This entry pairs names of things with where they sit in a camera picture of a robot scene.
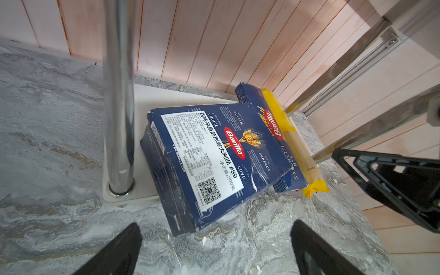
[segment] yellow packaging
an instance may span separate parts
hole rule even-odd
[[[313,161],[310,150],[297,132],[292,119],[287,116],[271,91],[267,89],[261,89],[261,91],[308,183],[308,186],[302,189],[304,195],[311,198],[312,192],[329,192],[317,164]]]

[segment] spaghetti package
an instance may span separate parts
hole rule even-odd
[[[279,134],[276,136],[279,146],[283,148],[286,156],[293,163],[294,166],[299,166],[295,172],[296,175],[301,174],[305,178],[306,184],[300,187],[307,198],[312,197],[313,192],[329,192],[323,176],[321,175],[317,164],[311,157],[310,150],[297,132],[295,125],[290,117],[287,116],[282,106],[278,103],[272,92],[252,86],[247,83],[240,83],[235,89],[239,102],[254,104],[260,113],[270,112],[275,123],[269,123],[268,128],[278,127]],[[284,186],[277,187],[274,185],[277,192],[289,191],[297,189],[297,181],[290,180],[284,176]]]
[[[292,169],[251,104],[157,108],[140,141],[174,236],[206,227]]]

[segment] pasta box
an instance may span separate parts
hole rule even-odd
[[[307,181],[295,160],[292,150],[285,141],[283,133],[279,130],[278,123],[272,115],[260,88],[242,82],[235,89],[235,93],[237,94],[239,102],[251,103],[257,108],[261,120],[276,138],[278,146],[282,149],[284,155],[293,166],[289,173],[285,174],[280,181],[274,184],[275,192],[299,190],[307,187]]]
[[[200,230],[292,165],[252,104],[157,108],[140,141],[174,236]]]

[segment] black plastic bracket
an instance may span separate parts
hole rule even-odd
[[[303,221],[295,221],[290,236],[301,275],[363,275]]]
[[[73,275],[132,275],[141,245],[139,226],[132,223]]]
[[[345,157],[355,158],[353,165],[368,181]],[[440,233],[439,160],[348,149],[336,149],[332,158],[367,195],[421,227]],[[404,169],[396,171],[396,166]]]

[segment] barcode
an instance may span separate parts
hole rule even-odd
[[[153,134],[156,137],[156,140],[158,141],[159,147],[162,150],[162,154],[165,154],[165,146],[162,142],[161,136],[159,135],[158,129],[156,128],[156,124],[154,124],[154,121],[151,123],[151,130],[153,130]]]
[[[214,178],[207,179],[198,184],[205,205],[221,198],[220,191]]]

